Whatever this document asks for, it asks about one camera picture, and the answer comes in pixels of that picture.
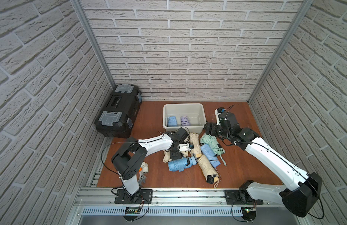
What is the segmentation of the light blue umbrella front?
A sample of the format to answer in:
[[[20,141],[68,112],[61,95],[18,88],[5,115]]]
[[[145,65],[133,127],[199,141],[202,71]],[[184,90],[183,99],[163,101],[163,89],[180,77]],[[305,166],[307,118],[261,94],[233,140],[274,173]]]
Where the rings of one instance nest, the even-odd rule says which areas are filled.
[[[187,168],[195,166],[197,164],[196,158],[192,157],[183,157],[181,159],[176,159],[168,162],[168,168],[171,172],[182,172]]]

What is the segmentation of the white plastic storage box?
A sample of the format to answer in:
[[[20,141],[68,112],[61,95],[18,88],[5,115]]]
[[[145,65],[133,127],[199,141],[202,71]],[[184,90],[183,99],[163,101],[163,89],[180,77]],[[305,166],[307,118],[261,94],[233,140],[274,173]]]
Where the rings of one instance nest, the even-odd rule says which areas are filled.
[[[205,124],[204,107],[200,103],[166,104],[163,107],[163,128],[166,131],[186,127],[190,133],[200,134]]]

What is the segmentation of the lilac umbrella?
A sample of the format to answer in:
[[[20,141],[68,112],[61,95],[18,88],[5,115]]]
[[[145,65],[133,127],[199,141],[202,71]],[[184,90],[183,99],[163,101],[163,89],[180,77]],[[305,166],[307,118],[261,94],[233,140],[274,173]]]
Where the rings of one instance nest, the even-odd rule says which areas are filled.
[[[180,117],[180,120],[181,120],[181,126],[190,126],[191,123],[190,123],[190,120],[187,116],[181,116]]]

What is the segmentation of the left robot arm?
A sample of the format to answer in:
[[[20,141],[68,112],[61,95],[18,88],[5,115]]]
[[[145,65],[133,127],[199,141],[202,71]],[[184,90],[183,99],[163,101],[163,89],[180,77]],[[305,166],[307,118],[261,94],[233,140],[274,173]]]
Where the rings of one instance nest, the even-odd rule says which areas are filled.
[[[126,193],[130,197],[139,193],[140,185],[136,175],[147,156],[166,150],[171,160],[181,159],[183,145],[188,145],[188,142],[189,131],[186,127],[150,139],[127,139],[111,159]]]

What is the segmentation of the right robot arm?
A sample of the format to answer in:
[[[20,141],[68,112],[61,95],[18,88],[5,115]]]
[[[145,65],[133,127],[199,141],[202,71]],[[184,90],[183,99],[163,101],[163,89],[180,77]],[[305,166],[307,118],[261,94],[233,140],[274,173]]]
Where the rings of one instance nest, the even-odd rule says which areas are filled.
[[[282,181],[282,185],[247,181],[240,187],[241,194],[253,200],[281,204],[294,215],[306,217],[316,202],[320,201],[323,182],[321,176],[295,166],[251,128],[241,128],[233,113],[219,112],[216,120],[204,125],[207,135],[229,140],[231,145],[238,146],[257,158]]]

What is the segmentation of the mint green umbrella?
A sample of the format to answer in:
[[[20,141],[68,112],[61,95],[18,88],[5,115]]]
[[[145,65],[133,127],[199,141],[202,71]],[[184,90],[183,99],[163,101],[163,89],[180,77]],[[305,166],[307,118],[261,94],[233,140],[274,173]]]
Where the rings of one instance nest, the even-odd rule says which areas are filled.
[[[226,151],[221,147],[221,145],[219,144],[219,142],[217,141],[217,138],[215,136],[203,134],[203,136],[200,139],[200,144],[201,145],[208,144],[212,148],[212,150],[214,151],[216,156],[221,158],[224,166],[227,166],[226,161],[222,157],[222,155]]]

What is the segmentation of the periwinkle blue umbrella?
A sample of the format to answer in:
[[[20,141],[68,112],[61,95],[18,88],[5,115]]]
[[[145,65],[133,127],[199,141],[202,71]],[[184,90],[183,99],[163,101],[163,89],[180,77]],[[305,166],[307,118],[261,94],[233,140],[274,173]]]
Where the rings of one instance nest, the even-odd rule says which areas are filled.
[[[217,166],[219,166],[221,164],[220,161],[218,160],[216,154],[214,153],[214,151],[212,150],[212,148],[208,144],[204,144],[201,146],[201,152],[207,157],[210,164],[214,168],[216,168]]]

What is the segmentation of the white pipe fitting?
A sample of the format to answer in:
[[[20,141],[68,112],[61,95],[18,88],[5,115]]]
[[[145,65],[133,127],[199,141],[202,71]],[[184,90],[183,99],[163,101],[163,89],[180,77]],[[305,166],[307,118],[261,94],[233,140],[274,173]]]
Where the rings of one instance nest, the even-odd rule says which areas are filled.
[[[147,174],[149,173],[149,167],[148,167],[148,164],[146,162],[142,162],[141,164],[141,168],[140,168],[140,172],[142,174]]]

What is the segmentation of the black grey toolbox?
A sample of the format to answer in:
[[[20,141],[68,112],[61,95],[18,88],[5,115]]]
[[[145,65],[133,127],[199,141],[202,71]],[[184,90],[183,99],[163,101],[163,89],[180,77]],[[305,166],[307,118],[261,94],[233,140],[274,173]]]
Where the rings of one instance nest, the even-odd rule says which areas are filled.
[[[142,92],[133,84],[117,85],[95,119],[105,137],[129,138],[142,104]]]

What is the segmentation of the left circuit board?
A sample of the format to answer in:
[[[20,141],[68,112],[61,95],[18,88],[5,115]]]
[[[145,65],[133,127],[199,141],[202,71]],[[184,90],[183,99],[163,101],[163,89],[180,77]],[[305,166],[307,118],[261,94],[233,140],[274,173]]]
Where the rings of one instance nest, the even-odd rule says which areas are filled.
[[[125,216],[140,215],[141,210],[141,207],[127,206],[125,208]]]

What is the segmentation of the circuit board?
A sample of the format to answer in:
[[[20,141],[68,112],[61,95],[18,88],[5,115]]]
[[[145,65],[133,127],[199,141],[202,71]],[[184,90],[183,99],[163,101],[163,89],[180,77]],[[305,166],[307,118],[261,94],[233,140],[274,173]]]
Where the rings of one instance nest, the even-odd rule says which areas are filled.
[[[248,222],[253,222],[256,218],[257,211],[254,208],[241,208],[242,219]]]
[[[127,206],[125,208],[125,216],[140,215],[141,210],[141,207]]]

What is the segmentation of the right circuit board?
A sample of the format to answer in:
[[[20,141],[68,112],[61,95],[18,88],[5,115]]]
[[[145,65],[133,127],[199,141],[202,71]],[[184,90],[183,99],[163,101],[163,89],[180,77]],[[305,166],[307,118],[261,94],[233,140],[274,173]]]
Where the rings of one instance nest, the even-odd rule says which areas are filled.
[[[242,219],[248,222],[253,222],[256,218],[257,211],[254,208],[241,208]]]

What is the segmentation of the orange handled wrench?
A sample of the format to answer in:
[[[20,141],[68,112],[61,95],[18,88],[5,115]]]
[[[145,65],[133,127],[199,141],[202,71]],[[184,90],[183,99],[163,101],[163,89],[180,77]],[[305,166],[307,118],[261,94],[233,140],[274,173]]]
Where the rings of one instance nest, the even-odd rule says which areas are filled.
[[[146,176],[145,176],[146,172],[144,171],[143,168],[140,168],[139,170],[139,180],[138,180],[138,183],[139,185],[142,185],[143,183],[146,182]]]

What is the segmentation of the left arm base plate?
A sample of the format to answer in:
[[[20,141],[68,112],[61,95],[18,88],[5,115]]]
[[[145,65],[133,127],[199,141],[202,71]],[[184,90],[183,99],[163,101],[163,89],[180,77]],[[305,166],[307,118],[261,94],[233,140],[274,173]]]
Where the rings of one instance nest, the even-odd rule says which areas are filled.
[[[151,204],[152,197],[152,189],[140,189],[133,195],[129,195],[124,189],[119,189],[114,202],[115,204],[141,204],[142,202]]]

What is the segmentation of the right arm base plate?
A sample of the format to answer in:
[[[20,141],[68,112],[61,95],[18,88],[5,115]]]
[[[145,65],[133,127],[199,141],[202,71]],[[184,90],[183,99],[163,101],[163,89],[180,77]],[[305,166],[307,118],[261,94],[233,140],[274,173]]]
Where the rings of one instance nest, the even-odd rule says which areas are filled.
[[[245,191],[241,191],[238,189],[227,189],[224,190],[224,193],[227,205],[263,205],[263,200],[254,200]]]

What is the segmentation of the aluminium front rail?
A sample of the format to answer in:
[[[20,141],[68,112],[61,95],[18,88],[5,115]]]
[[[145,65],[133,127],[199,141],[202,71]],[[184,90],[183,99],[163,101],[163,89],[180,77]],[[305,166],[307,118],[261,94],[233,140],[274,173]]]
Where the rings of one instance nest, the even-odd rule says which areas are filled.
[[[151,188],[150,206],[197,206],[224,207],[231,195],[225,188]],[[77,193],[73,206],[139,206],[141,201],[117,203],[117,190],[111,187],[82,187]]]

